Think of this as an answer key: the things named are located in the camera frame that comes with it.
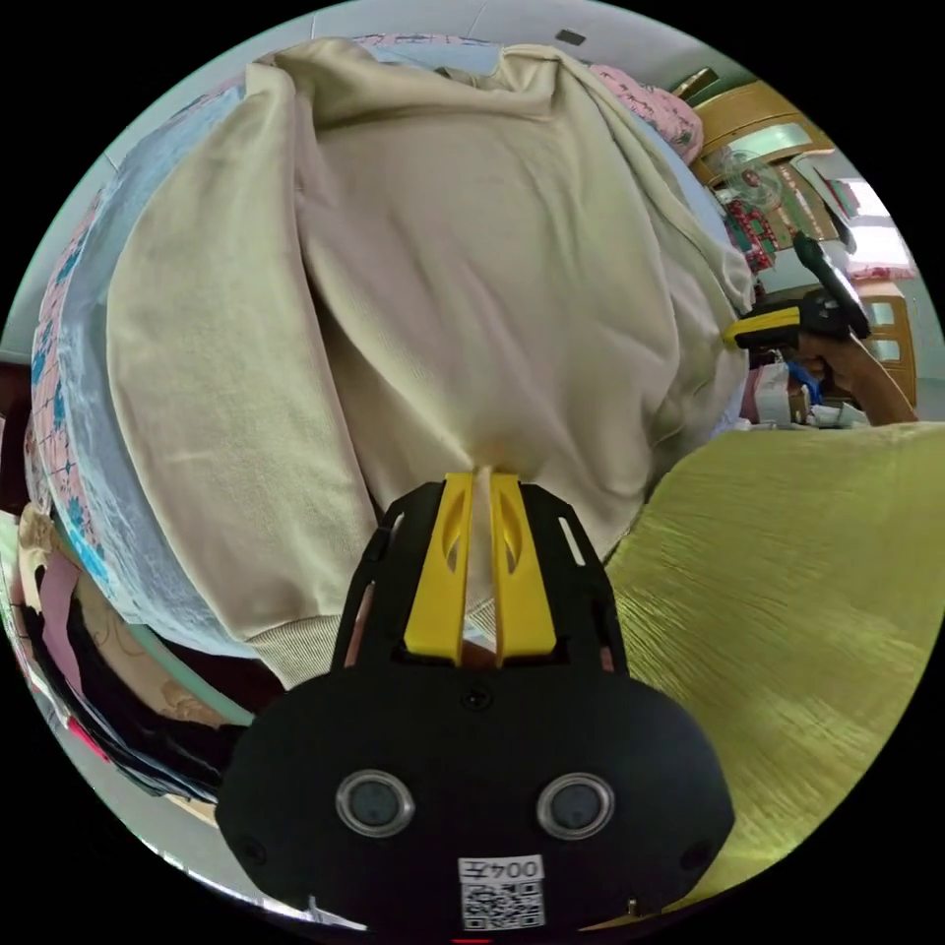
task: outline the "screw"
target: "screw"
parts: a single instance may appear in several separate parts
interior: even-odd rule
[[[463,693],[460,697],[460,705],[470,712],[483,712],[492,705],[492,693],[487,689],[474,687]]]
[[[244,837],[240,842],[240,847],[242,848],[243,858],[248,863],[253,866],[266,865],[266,850],[259,841],[253,840],[252,837]]]

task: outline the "pink pillow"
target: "pink pillow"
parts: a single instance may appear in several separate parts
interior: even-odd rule
[[[696,159],[704,140],[702,119],[681,98],[645,86],[612,66],[590,68],[627,108],[659,132],[686,164]]]

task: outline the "label sticker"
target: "label sticker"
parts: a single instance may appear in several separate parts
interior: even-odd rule
[[[544,925],[540,855],[469,857],[459,864],[463,928],[467,932]]]

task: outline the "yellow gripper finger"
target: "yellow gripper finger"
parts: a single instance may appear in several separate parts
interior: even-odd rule
[[[547,656],[556,643],[554,623],[517,476],[492,475],[489,508],[496,665],[516,657]]]
[[[404,634],[414,656],[460,665],[472,513],[473,474],[450,473]]]

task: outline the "green textured fabric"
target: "green textured fabric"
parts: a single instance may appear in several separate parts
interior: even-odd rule
[[[945,610],[945,424],[730,432],[607,565],[630,671],[719,753],[736,824],[680,906],[788,855],[873,763]]]

